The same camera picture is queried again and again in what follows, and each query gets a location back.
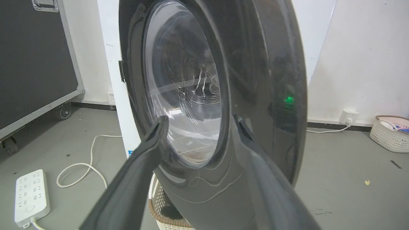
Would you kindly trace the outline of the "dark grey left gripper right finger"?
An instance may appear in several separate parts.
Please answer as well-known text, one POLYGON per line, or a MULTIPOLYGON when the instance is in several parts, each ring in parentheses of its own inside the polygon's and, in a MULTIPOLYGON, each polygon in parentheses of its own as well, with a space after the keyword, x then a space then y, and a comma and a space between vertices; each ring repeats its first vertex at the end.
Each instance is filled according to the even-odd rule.
POLYGON ((313 215, 246 123, 233 115, 236 158, 244 169, 259 230, 320 230, 313 215))

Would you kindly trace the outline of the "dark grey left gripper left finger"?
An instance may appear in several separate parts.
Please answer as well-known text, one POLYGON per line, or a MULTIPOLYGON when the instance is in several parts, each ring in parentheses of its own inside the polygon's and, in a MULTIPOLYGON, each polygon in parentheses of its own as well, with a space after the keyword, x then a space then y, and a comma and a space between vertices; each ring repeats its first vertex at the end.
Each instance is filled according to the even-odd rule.
POLYGON ((169 119, 159 117, 126 160, 80 230, 138 230, 142 224, 149 185, 165 151, 169 119))

